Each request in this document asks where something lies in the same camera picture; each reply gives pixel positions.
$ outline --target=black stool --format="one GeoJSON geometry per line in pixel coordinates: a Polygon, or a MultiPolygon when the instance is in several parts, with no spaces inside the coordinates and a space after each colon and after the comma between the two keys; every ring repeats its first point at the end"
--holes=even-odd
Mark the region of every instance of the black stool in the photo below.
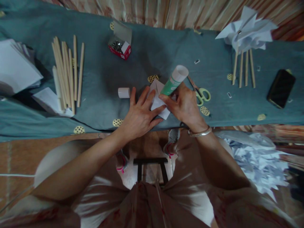
{"type": "Polygon", "coordinates": [[[168,163],[166,158],[136,158],[133,161],[133,165],[138,165],[138,172],[137,172],[137,181],[142,181],[142,165],[143,164],[160,164],[161,165],[161,174],[164,180],[163,184],[159,186],[163,187],[166,183],[168,183],[168,176],[166,172],[165,163],[168,163]]]}

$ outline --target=bundle of wooden sticks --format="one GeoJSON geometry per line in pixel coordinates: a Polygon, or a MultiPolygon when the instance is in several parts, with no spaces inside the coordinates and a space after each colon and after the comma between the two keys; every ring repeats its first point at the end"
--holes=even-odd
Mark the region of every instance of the bundle of wooden sticks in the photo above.
{"type": "MultiPolygon", "coordinates": [[[[248,52],[250,55],[250,66],[251,66],[251,79],[252,79],[252,87],[256,87],[256,79],[254,76],[254,69],[253,69],[253,58],[252,58],[252,50],[246,51],[246,63],[245,63],[245,86],[248,85],[248,52]]],[[[241,52],[241,64],[240,64],[240,78],[239,78],[239,88],[242,87],[242,78],[243,78],[243,56],[244,52],[241,52]]],[[[235,53],[235,59],[234,59],[234,70],[233,70],[233,78],[232,78],[232,85],[235,83],[236,79],[236,70],[237,70],[237,62],[238,62],[238,47],[237,51],[235,53]]]]}
{"type": "Polygon", "coordinates": [[[72,57],[71,49],[68,49],[66,42],[61,42],[61,48],[58,37],[54,38],[52,43],[56,67],[53,67],[54,81],[58,101],[60,102],[60,109],[65,110],[67,107],[72,109],[73,114],[76,114],[75,101],[77,107],[80,107],[81,88],[82,88],[82,73],[83,60],[85,52],[85,44],[82,43],[80,70],[79,70],[79,84],[77,88],[77,40],[74,35],[74,58],[72,57]]]}

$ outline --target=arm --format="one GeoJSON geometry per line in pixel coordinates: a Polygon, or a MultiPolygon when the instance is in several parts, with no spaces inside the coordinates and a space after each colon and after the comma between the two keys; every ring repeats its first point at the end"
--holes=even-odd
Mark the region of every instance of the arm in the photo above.
{"type": "Polygon", "coordinates": [[[165,106],[150,111],[155,91],[152,91],[146,99],[148,92],[147,86],[136,103],[136,90],[133,88],[130,110],[122,125],[111,135],[50,175],[31,194],[49,200],[63,201],[80,193],[110,157],[129,141],[144,135],[163,120],[152,120],[165,109],[165,106]]]}
{"type": "MultiPolygon", "coordinates": [[[[188,125],[193,133],[208,129],[208,125],[200,115],[196,103],[196,94],[181,83],[177,89],[177,101],[161,94],[159,98],[165,102],[167,108],[177,119],[188,125]]],[[[196,138],[208,179],[216,186],[227,190],[249,187],[250,183],[245,174],[222,147],[216,136],[211,132],[208,135],[196,138]]]]}

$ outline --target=tiled floor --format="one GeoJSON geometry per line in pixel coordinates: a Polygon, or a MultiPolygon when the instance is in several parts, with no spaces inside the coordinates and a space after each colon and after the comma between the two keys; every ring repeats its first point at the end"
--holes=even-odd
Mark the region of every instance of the tiled floor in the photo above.
{"type": "MultiPolygon", "coordinates": [[[[42,158],[53,148],[75,139],[94,139],[104,138],[106,134],[82,134],[72,135],[54,139],[41,140],[20,140],[0,143],[0,174],[27,174],[34,175],[42,158]]],[[[162,147],[167,142],[168,132],[158,131],[150,132],[145,136],[138,138],[124,148],[124,152],[130,158],[129,166],[125,173],[121,174],[123,183],[131,188],[137,180],[137,166],[133,166],[134,158],[164,157],[162,147]]],[[[168,178],[173,175],[174,162],[168,160],[166,171],[168,178]]],[[[156,178],[162,181],[162,175],[159,165],[144,165],[142,168],[143,181],[153,183],[156,178]]],[[[33,177],[5,177],[0,176],[0,210],[14,197],[21,194],[11,205],[9,210],[18,200],[30,193],[34,182],[33,177]]],[[[304,227],[304,209],[300,202],[290,196],[288,187],[279,187],[279,190],[273,190],[277,199],[277,205],[291,218],[293,218],[300,227],[304,227]]]]}

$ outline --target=silver bracelet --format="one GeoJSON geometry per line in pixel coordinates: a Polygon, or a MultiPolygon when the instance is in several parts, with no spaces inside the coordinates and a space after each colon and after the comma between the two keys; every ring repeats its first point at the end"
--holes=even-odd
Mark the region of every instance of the silver bracelet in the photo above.
{"type": "Polygon", "coordinates": [[[212,132],[212,128],[208,125],[208,129],[203,131],[203,132],[200,132],[200,133],[196,133],[194,134],[190,129],[188,130],[188,135],[190,137],[200,137],[200,136],[204,136],[204,135],[207,135],[209,134],[210,132],[212,132]]]}

